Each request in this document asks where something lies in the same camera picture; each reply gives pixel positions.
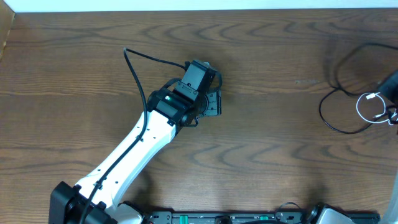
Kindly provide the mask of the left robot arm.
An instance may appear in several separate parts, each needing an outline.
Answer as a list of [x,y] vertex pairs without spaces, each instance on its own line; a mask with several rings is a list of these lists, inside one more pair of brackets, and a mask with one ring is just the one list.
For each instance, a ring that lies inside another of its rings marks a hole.
[[50,195],[49,223],[142,223],[121,199],[147,163],[184,127],[221,113],[221,73],[209,63],[186,63],[183,78],[153,91],[146,110],[115,150],[73,187],[59,183]]

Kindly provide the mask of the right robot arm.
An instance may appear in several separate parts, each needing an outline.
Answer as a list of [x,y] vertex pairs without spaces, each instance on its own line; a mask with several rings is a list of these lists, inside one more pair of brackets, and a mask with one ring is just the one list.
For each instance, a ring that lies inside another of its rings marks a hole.
[[[373,116],[373,120],[368,120],[365,117],[362,119],[368,124],[387,123],[390,126],[397,125],[397,72],[392,73],[385,79],[376,92],[367,92],[359,96],[357,102],[362,98],[368,100],[372,98],[379,98],[384,110],[381,114]],[[397,182],[394,182],[391,200],[387,211],[382,218],[373,218],[370,213],[360,213],[359,215],[350,215],[342,210],[333,208],[330,205],[321,203],[314,207],[305,219],[305,223],[320,223],[320,224],[350,224],[354,222],[355,218],[365,218],[366,223],[397,223]]]

